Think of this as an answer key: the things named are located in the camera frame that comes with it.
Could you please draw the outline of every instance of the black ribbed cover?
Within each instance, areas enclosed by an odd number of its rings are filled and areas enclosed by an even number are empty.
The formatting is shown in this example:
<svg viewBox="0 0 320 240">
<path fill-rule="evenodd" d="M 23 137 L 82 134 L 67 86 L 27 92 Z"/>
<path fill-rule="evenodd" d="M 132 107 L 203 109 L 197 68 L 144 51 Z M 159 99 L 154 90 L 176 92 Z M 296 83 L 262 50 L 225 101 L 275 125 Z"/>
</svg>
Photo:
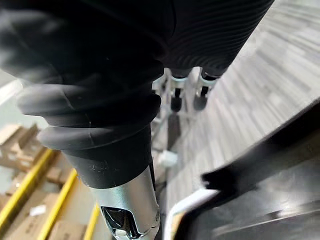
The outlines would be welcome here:
<svg viewBox="0 0 320 240">
<path fill-rule="evenodd" d="M 112 188 L 152 163 L 163 67 L 222 75 L 272 0 L 2 0 L 0 67 L 36 85 L 18 106 L 85 184 Z"/>
<path fill-rule="evenodd" d="M 195 66 L 222 75 L 274 0 L 175 0 L 169 68 Z"/>
</svg>

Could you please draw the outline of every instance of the yellow pole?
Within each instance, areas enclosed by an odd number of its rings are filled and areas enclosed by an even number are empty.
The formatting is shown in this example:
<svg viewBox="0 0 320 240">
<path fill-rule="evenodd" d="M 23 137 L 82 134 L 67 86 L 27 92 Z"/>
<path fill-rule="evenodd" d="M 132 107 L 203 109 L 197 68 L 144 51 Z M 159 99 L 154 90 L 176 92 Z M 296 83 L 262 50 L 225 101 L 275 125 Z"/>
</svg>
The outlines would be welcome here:
<svg viewBox="0 0 320 240">
<path fill-rule="evenodd" d="M 37 240 L 46 240 L 46 238 L 48 237 L 48 235 L 51 231 L 51 228 L 53 227 L 53 225 L 56 221 L 59 210 L 60 210 L 62 204 L 64 203 L 64 201 L 68 195 L 68 192 L 71 189 L 71 187 L 76 179 L 76 176 L 77 176 L 77 172 L 73 168 L 69 174 L 68 179 L 66 180 L 65 184 L 63 185 L 63 187 L 59 193 L 59 196 L 58 196 L 56 202 L 54 203 L 54 206 L 53 206 L 48 218 L 46 219 L 44 225 L 42 226 L 42 229 L 39 233 L 39 236 L 37 237 Z"/>
<path fill-rule="evenodd" d="M 36 180 L 39 177 L 39 172 L 41 172 L 46 167 L 46 161 L 53 154 L 53 150 L 45 150 L 37 163 L 24 177 L 20 187 L 10 197 L 9 201 L 0 212 L 0 233 L 3 233 L 6 230 L 6 227 L 10 222 L 10 217 L 14 214 L 15 211 L 17 211 L 17 206 L 21 204 L 20 201 L 23 199 L 23 197 L 25 197 L 26 193 L 30 191 L 30 188 L 35 186 Z"/>
<path fill-rule="evenodd" d="M 90 217 L 88 226 L 86 227 L 83 240 L 91 240 L 92 235 L 95 230 L 95 227 L 96 227 L 96 223 L 97 223 L 97 219 L 98 219 L 99 214 L 100 214 L 99 205 L 95 204 L 92 209 L 91 217 Z"/>
</svg>

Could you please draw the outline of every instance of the black rubber tip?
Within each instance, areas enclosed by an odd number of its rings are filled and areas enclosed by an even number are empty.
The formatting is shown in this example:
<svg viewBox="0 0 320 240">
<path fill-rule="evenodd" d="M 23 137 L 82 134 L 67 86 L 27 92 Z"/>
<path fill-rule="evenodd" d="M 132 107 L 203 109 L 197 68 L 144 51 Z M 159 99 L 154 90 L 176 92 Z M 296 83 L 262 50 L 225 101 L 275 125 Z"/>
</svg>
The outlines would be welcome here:
<svg viewBox="0 0 320 240">
<path fill-rule="evenodd" d="M 179 112 L 182 107 L 182 99 L 180 97 L 171 97 L 171 110 L 175 113 Z"/>
<path fill-rule="evenodd" d="M 193 108 L 196 111 L 202 111 L 207 105 L 208 99 L 204 96 L 194 96 Z"/>
</svg>

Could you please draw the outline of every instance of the floor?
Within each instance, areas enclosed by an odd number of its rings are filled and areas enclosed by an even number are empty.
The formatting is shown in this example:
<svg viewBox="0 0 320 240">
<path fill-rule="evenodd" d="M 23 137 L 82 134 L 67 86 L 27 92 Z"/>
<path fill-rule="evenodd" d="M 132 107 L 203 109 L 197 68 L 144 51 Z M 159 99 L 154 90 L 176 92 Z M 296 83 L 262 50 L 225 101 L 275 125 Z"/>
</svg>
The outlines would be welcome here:
<svg viewBox="0 0 320 240">
<path fill-rule="evenodd" d="M 320 97 L 320 3 L 307 2 L 275 1 L 202 112 L 192 106 L 199 69 L 189 75 L 192 118 L 180 118 L 167 210 L 199 188 L 201 173 L 232 161 Z"/>
</svg>

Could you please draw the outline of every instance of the black cylindrical sleeve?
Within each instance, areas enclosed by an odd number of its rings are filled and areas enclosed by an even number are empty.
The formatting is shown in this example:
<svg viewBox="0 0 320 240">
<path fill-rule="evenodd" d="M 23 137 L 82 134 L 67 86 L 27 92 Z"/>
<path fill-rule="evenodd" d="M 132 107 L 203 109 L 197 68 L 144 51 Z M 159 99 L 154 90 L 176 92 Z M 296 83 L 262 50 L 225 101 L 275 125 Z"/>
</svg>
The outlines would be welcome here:
<svg viewBox="0 0 320 240">
<path fill-rule="evenodd" d="M 165 50 L 139 25 L 142 15 L 135 22 L 98 2 L 1 2 L 0 67 L 32 83 L 17 103 L 49 123 L 40 141 L 62 150 L 86 185 L 105 189 L 152 163 L 150 122 L 161 99 L 151 84 Z"/>
</svg>

